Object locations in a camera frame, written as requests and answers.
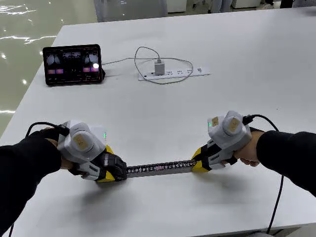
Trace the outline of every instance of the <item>power strip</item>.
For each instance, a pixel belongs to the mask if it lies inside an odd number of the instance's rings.
[[[155,72],[144,73],[143,76],[147,80],[157,80],[157,79],[167,79],[167,78],[183,78],[186,77],[191,72],[191,68],[182,68],[174,70],[166,70],[165,74],[162,76],[156,76]],[[193,68],[191,77],[209,75],[211,72],[208,68]],[[138,80],[144,80],[141,75],[138,75]]]

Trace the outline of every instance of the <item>reflective floor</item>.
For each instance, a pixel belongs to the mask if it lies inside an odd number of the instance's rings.
[[[144,2],[147,1],[0,0],[0,136],[42,62],[42,48],[51,46],[63,25],[165,15],[164,0]],[[188,0],[186,12],[169,15],[207,12],[207,4],[192,9],[193,3],[194,0]]]
[[[97,22],[93,0],[0,0],[0,136],[63,25]]]

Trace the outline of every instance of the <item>white table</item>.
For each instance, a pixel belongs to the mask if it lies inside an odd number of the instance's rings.
[[[54,46],[98,43],[103,61],[113,61],[145,45],[209,66],[212,74],[159,86],[139,82],[130,61],[106,68],[112,76],[102,85],[49,88],[41,65],[0,143],[18,142],[35,121],[81,119],[103,124],[113,150],[137,165],[190,158],[208,140],[207,118],[230,109],[266,115],[283,131],[315,132],[315,11],[64,26]],[[253,126],[271,129],[259,119]],[[263,166],[240,163],[203,175],[131,178],[101,187],[60,171],[42,180],[14,236],[177,237],[264,229],[279,180]],[[274,227],[315,222],[316,198],[285,179]]]

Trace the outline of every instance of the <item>white cabinet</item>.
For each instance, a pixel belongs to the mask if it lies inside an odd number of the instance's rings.
[[[187,10],[187,0],[167,0],[168,12],[182,12]]]

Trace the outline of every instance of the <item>finger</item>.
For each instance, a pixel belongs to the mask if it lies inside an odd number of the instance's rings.
[[[234,157],[236,157],[237,159],[241,158],[242,156],[240,155],[240,151],[235,151]]]
[[[257,161],[251,161],[250,162],[250,165],[252,166],[252,167],[256,167],[256,166],[258,166],[260,164],[260,162],[257,162]]]
[[[240,160],[246,164],[246,165],[249,165],[250,164],[250,161],[248,161],[247,159],[244,159],[244,158],[240,158]]]
[[[58,142],[53,140],[53,139],[50,139],[50,138],[46,138],[46,140],[50,141],[56,148],[58,146]]]
[[[60,166],[61,169],[71,169],[73,167],[74,167],[74,164],[71,161],[63,159],[63,158],[61,159],[61,166]]]

